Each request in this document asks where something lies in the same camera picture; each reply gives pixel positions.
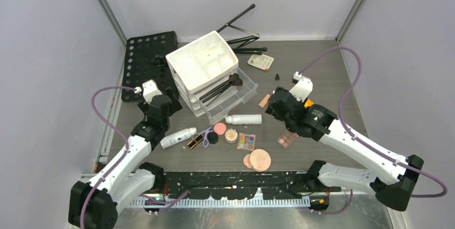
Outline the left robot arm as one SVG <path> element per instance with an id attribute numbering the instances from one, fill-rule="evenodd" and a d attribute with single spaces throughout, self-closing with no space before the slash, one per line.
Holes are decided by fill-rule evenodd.
<path id="1" fill-rule="evenodd" d="M 139 104 L 144 114 L 126 139 L 124 147 L 88 182 L 71 188 L 68 222 L 79 228 L 113 228 L 123 209 L 141 193 L 164 189 L 163 169 L 145 162 L 130 173 L 165 137 L 170 117 L 182 109 L 179 101 L 159 94 Z"/>

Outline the white plastic drawer organizer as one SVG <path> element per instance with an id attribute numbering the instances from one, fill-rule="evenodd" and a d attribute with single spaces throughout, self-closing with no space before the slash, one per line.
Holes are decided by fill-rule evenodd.
<path id="1" fill-rule="evenodd" d="M 235 107 L 247 103 L 257 93 L 258 84 L 239 68 L 237 56 L 216 31 L 167 54 L 166 60 L 186 105 L 196 117 L 206 115 L 210 124 L 223 120 Z M 220 97 L 202 100 L 233 74 L 239 76 L 242 85 L 229 86 Z"/>

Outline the black makeup brush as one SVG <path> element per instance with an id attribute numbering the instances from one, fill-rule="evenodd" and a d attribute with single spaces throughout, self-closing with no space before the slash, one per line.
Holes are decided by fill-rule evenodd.
<path id="1" fill-rule="evenodd" d="M 225 82 L 221 83 L 220 85 L 217 85 L 215 88 L 213 88 L 212 90 L 208 91 L 207 93 L 205 93 L 204 95 L 199 97 L 199 100 L 202 101 L 202 99 L 204 97 L 208 97 L 211 93 L 214 93 L 216 90 L 220 89 L 222 86 L 225 86 L 227 83 L 232 82 L 232 81 L 234 81 L 236 79 L 239 79 L 239 75 L 237 73 L 233 73 L 233 74 L 229 75 L 228 80 L 226 80 Z"/>
<path id="2" fill-rule="evenodd" d="M 229 82 L 225 86 L 222 86 L 220 89 L 216 90 L 214 93 L 211 93 L 208 97 L 204 97 L 202 99 L 202 103 L 206 103 L 213 98 L 217 98 L 219 95 L 223 94 L 223 92 L 225 92 L 231 86 L 242 86 L 242 85 L 243 85 L 242 79 L 236 79 L 232 82 Z"/>

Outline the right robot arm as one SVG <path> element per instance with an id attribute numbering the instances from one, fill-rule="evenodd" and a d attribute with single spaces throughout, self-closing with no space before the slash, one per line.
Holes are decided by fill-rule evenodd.
<path id="1" fill-rule="evenodd" d="M 308 106 L 307 102 L 278 87 L 268 100 L 266 113 L 284 122 L 288 131 L 331 146 L 363 165 L 357 169 L 315 160 L 306 172 L 308 188 L 316 192 L 324 187 L 358 190 L 393 210 L 406 211 L 419 178 L 414 170 L 423 167 L 423 159 L 405 157 L 381 146 L 372 151 L 360 141 L 374 145 L 373 141 L 350 127 L 344 128 L 333 111 L 322 105 Z"/>

